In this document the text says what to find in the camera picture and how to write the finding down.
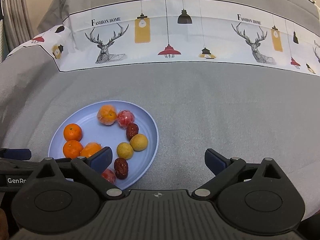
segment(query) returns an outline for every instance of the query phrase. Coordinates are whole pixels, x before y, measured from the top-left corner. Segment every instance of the silver pin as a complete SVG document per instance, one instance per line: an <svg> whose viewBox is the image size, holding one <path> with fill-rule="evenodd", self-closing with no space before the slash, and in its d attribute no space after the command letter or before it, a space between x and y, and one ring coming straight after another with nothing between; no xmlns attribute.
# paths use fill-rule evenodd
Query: silver pin
<svg viewBox="0 0 320 240"><path fill-rule="evenodd" d="M210 195L210 190L207 190L205 188L198 188L195 190L195 194L199 197L207 197Z"/></svg>
<svg viewBox="0 0 320 240"><path fill-rule="evenodd" d="M119 188L111 188L107 190L107 195L110 197L118 197L122 194L122 190Z"/></svg>

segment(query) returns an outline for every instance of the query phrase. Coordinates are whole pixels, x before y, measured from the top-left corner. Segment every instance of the curtain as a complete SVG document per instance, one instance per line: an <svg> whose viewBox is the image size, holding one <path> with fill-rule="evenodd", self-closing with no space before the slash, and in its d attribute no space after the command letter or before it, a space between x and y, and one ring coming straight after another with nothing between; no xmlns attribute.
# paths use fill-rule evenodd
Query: curtain
<svg viewBox="0 0 320 240"><path fill-rule="evenodd" d="M8 49L12 51L34 34L28 15L26 0L1 0L3 12L4 34Z"/></svg>

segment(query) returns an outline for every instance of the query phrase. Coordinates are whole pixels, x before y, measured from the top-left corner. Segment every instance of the orange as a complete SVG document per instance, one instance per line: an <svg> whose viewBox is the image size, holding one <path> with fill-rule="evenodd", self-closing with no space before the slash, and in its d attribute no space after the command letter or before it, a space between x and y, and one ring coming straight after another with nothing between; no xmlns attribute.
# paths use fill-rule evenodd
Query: orange
<svg viewBox="0 0 320 240"><path fill-rule="evenodd" d="M82 138L82 129L75 123L68 124L63 130L63 136L66 141L80 141Z"/></svg>
<svg viewBox="0 0 320 240"><path fill-rule="evenodd" d="M76 140L68 141L63 146L63 154L66 158L74 159L80 156L80 152L83 150L83 146Z"/></svg>
<svg viewBox="0 0 320 240"><path fill-rule="evenodd" d="M104 105L97 113L99 122L105 125L112 125L117 119L116 108L113 105Z"/></svg>
<svg viewBox="0 0 320 240"><path fill-rule="evenodd" d="M102 149L101 144L96 142L88 143L83 150L80 152L81 156L89 158L90 156L94 155L96 152Z"/></svg>

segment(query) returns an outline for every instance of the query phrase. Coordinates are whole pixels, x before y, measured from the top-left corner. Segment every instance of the plate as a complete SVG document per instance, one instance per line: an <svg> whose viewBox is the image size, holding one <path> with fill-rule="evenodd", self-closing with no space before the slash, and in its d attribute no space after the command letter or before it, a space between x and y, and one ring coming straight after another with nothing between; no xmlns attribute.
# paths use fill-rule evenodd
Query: plate
<svg viewBox="0 0 320 240"><path fill-rule="evenodd" d="M113 125L103 125L97 119L97 112L103 105L113 105L117 112L129 110L135 116L135 123L139 127L139 133L144 134L148 138L147 149L141 152L134 152L132 158L127 160L129 166L128 177L126 179L116 179L115 185L121 190L135 183L150 167L153 159L156 156L159 142L159 133L155 120L142 107L125 101L102 101L86 106L74 114L69 116L54 133L48 156L54 159L64 158L62 152L63 145L66 140L63 137L64 128L70 123L78 124L83 132L83 137L80 140L84 146L89 142L98 142L102 147L109 146L112 149L113 159L109 166L113 169L113 163L118 158L116 149L119 143L128 142L126 130L122 129L116 121Z"/></svg>

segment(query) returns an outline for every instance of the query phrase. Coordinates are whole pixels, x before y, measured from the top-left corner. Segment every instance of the yellow rectangular lamp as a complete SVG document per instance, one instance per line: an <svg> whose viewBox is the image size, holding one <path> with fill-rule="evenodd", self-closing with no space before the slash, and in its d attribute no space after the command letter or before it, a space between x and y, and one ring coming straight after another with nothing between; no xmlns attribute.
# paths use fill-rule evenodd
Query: yellow rectangular lamp
<svg viewBox="0 0 320 240"><path fill-rule="evenodd" d="M276 28L276 26L273 26L271 29L271 36L272 36L272 43L273 47L276 51L283 52L282 45L281 45L281 39L280 39L280 32Z"/></svg>
<svg viewBox="0 0 320 240"><path fill-rule="evenodd" d="M150 19L141 14L134 22L134 42L150 42Z"/></svg>

